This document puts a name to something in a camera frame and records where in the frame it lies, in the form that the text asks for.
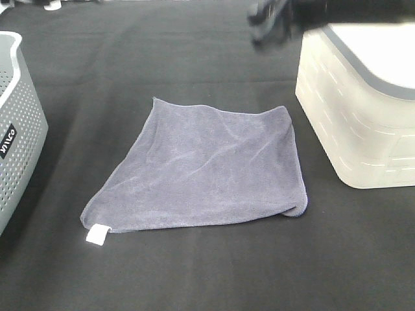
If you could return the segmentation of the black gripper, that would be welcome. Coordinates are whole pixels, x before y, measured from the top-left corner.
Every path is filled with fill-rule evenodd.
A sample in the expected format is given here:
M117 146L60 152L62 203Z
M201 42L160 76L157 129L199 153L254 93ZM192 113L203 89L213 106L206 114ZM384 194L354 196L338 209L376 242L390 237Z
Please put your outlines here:
M247 11L253 44L282 44L291 37L292 1L260 1Z

